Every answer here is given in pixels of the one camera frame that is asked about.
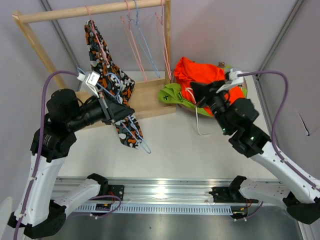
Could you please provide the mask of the lime green shorts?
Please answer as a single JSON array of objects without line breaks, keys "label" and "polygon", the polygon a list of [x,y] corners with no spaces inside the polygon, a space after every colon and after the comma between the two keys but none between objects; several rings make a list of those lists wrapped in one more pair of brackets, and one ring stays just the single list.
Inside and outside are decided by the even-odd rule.
[{"label": "lime green shorts", "polygon": [[175,82],[166,84],[158,93],[158,99],[165,104],[177,104],[184,106],[188,109],[194,110],[189,107],[181,95],[181,86]]}]

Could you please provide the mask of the patterned black orange shorts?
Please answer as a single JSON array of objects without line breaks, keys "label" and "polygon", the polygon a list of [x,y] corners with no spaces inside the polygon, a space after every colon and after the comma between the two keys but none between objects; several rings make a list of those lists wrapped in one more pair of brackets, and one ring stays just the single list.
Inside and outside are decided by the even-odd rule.
[{"label": "patterned black orange shorts", "polygon": [[[91,69],[100,74],[97,88],[102,89],[104,94],[115,99],[118,103],[129,107],[129,100],[133,94],[135,81],[114,63],[107,43],[96,25],[95,30],[109,61],[107,65],[103,59],[94,32],[92,31],[91,21],[88,20],[84,25],[85,40]],[[121,144],[138,149],[143,143],[143,133],[135,113],[130,115],[126,122],[114,124],[114,126]]]}]

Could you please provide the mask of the blue wire hanger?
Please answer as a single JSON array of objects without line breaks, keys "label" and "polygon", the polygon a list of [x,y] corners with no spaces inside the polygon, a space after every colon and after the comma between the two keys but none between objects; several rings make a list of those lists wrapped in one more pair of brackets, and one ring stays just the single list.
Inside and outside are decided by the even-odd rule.
[{"label": "blue wire hanger", "polygon": [[147,59],[148,63],[150,64],[153,72],[155,73],[157,78],[160,78],[160,71],[158,70],[157,65],[154,62],[151,50],[149,48],[148,42],[146,40],[146,37],[144,35],[144,32],[141,28],[141,24],[139,21],[139,5],[138,1],[134,0],[134,8],[135,8],[135,18],[132,18],[130,15],[130,23],[132,27],[132,31],[134,34],[136,45],[139,45],[145,58]]}]

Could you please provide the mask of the pink wire hanger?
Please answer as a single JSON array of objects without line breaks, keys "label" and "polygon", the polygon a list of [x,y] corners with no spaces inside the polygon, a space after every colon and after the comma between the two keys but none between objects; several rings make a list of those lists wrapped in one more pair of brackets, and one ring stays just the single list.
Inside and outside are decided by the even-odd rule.
[{"label": "pink wire hanger", "polygon": [[167,47],[166,36],[165,36],[165,25],[164,25],[165,4],[164,3],[165,2],[161,0],[161,16],[159,16],[158,13],[155,12],[155,19],[156,19],[158,36],[160,38],[160,43],[163,45],[162,54],[164,58],[166,73],[168,75],[168,79],[171,80],[172,72],[171,72],[170,63],[169,63],[168,47]]}]

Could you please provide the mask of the pink hanger of green shorts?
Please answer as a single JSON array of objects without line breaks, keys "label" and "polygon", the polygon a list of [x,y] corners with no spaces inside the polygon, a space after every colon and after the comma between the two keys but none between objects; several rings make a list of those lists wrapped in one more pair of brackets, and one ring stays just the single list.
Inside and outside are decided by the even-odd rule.
[{"label": "pink hanger of green shorts", "polygon": [[124,32],[125,32],[125,35],[127,37],[129,46],[130,46],[131,51],[133,53],[133,56],[135,58],[136,64],[137,64],[137,66],[139,68],[139,71],[140,71],[140,73],[142,75],[143,81],[145,83],[147,83],[147,81],[148,81],[147,75],[146,75],[144,67],[142,65],[142,60],[141,60],[141,57],[140,57],[140,54],[139,54],[139,51],[138,51],[138,47],[137,47],[137,44],[136,44],[136,41],[135,41],[135,37],[134,37],[134,33],[133,33],[133,30],[132,30],[132,26],[131,26],[131,12],[130,12],[129,3],[128,3],[127,0],[125,0],[124,2],[126,4],[126,8],[127,8],[127,20],[125,20],[125,18],[123,16],[121,16],[120,18],[121,18],[121,21],[122,21],[122,24],[123,24]]}]

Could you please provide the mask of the pink hanger of patterned shorts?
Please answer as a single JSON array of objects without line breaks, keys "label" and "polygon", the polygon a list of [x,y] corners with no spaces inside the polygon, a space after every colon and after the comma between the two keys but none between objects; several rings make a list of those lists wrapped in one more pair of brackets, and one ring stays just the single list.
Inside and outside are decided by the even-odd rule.
[{"label": "pink hanger of patterned shorts", "polygon": [[108,58],[107,58],[106,52],[105,52],[105,50],[104,50],[104,46],[102,45],[102,43],[101,43],[101,41],[100,41],[100,39],[99,39],[99,37],[98,37],[97,31],[96,31],[96,28],[95,28],[95,24],[94,24],[94,21],[93,21],[93,19],[92,19],[92,15],[91,15],[90,8],[89,8],[87,5],[85,6],[85,8],[86,8],[87,13],[88,13],[88,15],[89,15],[90,24],[91,24],[91,29],[92,29],[92,31],[93,31],[93,33],[94,33],[94,36],[95,36],[95,38],[96,38],[96,40],[97,40],[97,43],[98,43],[98,45],[99,45],[99,48],[100,48],[100,52],[101,52],[101,54],[102,54],[102,57],[103,57],[105,63],[106,63],[107,65],[109,65],[110,63],[109,63],[109,60],[108,60]]}]

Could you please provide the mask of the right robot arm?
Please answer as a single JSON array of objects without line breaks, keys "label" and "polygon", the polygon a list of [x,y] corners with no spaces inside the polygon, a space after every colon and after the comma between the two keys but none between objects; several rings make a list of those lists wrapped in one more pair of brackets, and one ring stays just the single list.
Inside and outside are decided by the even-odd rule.
[{"label": "right robot arm", "polygon": [[224,81],[210,84],[192,82],[198,107],[208,107],[232,147],[271,172],[283,186],[256,182],[238,175],[228,189],[234,202],[258,200],[276,205],[295,220],[311,225],[320,218],[320,181],[301,169],[281,151],[275,151],[271,137],[254,124],[259,112],[248,98],[233,103],[226,90],[218,91]]}]

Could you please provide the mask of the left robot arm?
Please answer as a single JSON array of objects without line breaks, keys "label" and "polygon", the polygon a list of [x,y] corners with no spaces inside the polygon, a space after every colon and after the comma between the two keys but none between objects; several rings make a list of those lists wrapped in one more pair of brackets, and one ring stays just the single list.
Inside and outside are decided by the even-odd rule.
[{"label": "left robot arm", "polygon": [[70,148],[77,140],[77,131],[97,122],[111,125],[135,112],[103,92],[80,104],[75,91],[68,88],[54,92],[45,106],[47,113],[41,116],[40,128],[30,148],[29,180],[18,209],[8,220],[10,227],[23,228],[24,235],[30,239],[55,235],[76,208],[88,200],[109,196],[108,179],[96,173],[64,196],[52,198],[52,192]]}]

